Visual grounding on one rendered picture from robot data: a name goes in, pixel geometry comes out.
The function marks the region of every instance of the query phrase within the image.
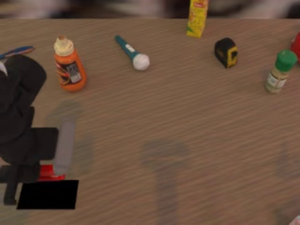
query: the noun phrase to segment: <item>green lid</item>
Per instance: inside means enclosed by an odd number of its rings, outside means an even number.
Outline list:
[[[290,50],[283,50],[277,55],[275,67],[281,72],[290,71],[298,61],[297,56]]]

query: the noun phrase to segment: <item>table surface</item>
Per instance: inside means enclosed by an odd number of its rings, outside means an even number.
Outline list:
[[[79,179],[75,211],[15,211],[6,224],[287,225],[299,206],[300,68],[278,95],[263,88],[297,20],[208,20],[201,39],[186,20],[0,20],[0,48],[29,54],[48,79],[34,102],[34,126],[76,120],[68,179]],[[78,93],[59,86],[53,43],[66,34],[87,70]],[[148,54],[138,72],[114,42]],[[231,37],[239,63],[215,59]]]

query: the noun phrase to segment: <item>orange bottle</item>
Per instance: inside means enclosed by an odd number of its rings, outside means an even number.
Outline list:
[[[59,36],[54,50],[56,72],[61,87],[71,92],[81,90],[86,84],[87,76],[73,42],[66,36]]]

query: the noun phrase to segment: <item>black and yellow tape measure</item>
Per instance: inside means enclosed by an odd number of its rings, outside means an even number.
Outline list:
[[[215,44],[215,56],[225,68],[230,68],[237,64],[238,48],[235,42],[228,37],[217,41]]]

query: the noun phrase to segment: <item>yellow juice carton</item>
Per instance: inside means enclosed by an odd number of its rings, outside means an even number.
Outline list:
[[[206,21],[209,0],[191,0],[187,24],[187,35],[200,38]]]

